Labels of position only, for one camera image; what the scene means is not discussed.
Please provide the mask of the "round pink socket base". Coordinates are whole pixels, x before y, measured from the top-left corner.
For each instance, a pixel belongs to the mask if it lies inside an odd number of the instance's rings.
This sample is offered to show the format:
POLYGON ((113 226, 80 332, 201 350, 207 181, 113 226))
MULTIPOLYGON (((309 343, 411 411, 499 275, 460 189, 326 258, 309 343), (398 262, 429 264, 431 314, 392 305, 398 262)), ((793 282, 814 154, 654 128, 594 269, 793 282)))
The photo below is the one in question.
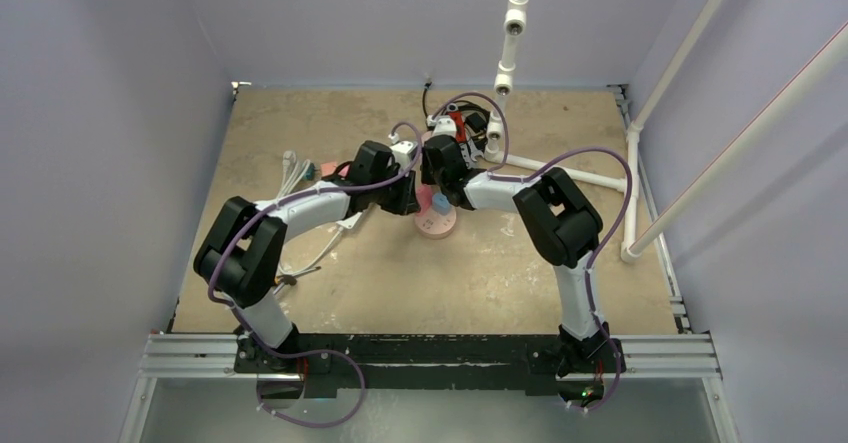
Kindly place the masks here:
POLYGON ((414 216, 414 225, 418 233, 428 239, 439 240, 448 237, 456 228, 457 213, 451 209, 441 214, 433 208, 414 216))

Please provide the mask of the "pink power strip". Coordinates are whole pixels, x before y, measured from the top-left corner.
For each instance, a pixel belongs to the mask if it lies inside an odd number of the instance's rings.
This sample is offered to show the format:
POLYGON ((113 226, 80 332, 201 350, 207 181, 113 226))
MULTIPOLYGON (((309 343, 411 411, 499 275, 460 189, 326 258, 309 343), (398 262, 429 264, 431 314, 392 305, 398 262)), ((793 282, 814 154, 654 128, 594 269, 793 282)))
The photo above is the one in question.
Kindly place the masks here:
POLYGON ((341 164, 336 168, 335 174, 339 175, 342 178, 345 178, 347 176, 349 168, 350 168, 350 163, 345 162, 344 164, 341 164))

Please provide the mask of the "salmon pink USB charger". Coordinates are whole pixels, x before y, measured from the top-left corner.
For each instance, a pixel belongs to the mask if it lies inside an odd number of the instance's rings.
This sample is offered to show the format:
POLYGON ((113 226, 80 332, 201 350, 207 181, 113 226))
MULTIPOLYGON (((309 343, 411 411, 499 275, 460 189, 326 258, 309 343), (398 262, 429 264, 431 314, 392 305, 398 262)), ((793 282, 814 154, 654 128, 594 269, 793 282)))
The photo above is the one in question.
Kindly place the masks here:
POLYGON ((337 167, 338 163, 336 161, 322 163, 319 167, 321 178, 332 175, 336 171, 337 167))

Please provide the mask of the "blue plug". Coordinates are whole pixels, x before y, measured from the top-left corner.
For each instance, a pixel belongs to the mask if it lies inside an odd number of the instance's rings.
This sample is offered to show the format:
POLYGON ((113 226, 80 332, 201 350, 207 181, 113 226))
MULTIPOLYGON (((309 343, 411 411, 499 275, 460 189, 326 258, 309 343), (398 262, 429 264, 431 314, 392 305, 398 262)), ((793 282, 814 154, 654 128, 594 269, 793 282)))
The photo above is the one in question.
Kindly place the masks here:
POLYGON ((453 206, 448 198, 442 193, 435 193, 431 200, 432 209, 442 216, 447 216, 453 211, 453 206))

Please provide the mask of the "pink plug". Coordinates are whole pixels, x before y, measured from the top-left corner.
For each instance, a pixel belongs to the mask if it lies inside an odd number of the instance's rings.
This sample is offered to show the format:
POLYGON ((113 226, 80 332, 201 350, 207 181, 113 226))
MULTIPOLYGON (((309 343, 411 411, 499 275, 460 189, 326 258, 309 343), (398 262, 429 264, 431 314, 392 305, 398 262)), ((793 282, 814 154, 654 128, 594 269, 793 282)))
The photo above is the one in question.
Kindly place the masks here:
POLYGON ((429 185, 420 185, 416 188, 415 195, 419 205, 417 213, 423 214, 432 206, 433 190, 429 185))

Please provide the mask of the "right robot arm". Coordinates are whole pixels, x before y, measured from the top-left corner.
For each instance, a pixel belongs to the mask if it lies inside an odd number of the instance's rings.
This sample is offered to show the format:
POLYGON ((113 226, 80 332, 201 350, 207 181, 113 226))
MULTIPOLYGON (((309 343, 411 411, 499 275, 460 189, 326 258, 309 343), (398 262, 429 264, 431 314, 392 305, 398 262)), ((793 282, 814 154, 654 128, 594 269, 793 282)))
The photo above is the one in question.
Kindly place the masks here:
POLYGON ((553 266, 561 302, 561 355, 576 370, 596 362, 608 327, 598 314, 593 261, 603 222, 567 172, 552 167, 535 177, 507 177, 470 167, 455 138, 440 135, 423 146, 424 180, 451 205, 515 213, 537 253, 553 266))

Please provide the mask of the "teal USB charger plug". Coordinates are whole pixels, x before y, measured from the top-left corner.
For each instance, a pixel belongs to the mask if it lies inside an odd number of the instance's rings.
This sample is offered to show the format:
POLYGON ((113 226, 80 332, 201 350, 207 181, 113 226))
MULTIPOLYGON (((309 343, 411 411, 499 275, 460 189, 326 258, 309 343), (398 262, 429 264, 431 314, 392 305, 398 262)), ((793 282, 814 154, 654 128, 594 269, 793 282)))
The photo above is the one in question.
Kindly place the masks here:
POLYGON ((304 181, 313 181, 315 179, 315 174, 316 174, 315 165, 312 164, 312 163, 309 163, 304 168, 303 180, 304 181))

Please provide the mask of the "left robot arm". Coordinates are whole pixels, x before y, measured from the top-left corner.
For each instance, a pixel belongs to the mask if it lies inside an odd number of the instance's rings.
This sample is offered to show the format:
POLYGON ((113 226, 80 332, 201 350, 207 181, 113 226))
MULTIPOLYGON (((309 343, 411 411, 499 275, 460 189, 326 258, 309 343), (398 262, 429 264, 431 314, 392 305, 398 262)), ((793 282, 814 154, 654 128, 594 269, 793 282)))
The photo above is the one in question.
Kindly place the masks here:
POLYGON ((372 205, 398 215, 417 212, 414 169, 420 158, 418 145, 403 164, 390 147, 367 140, 353 160, 304 190, 272 202, 236 196, 224 203, 193 270, 206 282, 209 298, 226 305, 261 344, 259 358, 272 371, 292 368, 300 352, 298 329, 273 291, 285 243, 372 205))

